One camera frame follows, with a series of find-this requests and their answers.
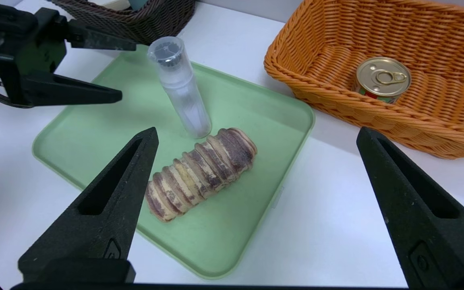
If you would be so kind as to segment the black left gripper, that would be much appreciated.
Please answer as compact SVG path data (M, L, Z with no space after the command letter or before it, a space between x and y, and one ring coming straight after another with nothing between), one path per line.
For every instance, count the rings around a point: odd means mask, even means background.
M56 75L66 55L58 11L40 8L37 24L24 35L5 35L0 46L0 79L8 106L64 106L112 104L123 99L120 90ZM77 20L67 24L67 41L73 48L135 50L136 43L100 31Z

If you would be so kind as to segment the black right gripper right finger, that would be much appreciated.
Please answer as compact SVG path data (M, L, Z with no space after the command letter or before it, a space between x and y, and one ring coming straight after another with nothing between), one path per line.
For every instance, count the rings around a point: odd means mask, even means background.
M464 206L378 131L356 144L409 288L464 289Z

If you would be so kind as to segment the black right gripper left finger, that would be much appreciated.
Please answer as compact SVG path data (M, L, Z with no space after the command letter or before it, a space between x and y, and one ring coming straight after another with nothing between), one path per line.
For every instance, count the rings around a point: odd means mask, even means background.
M127 260L159 139L136 134L18 261L24 282L133 282Z

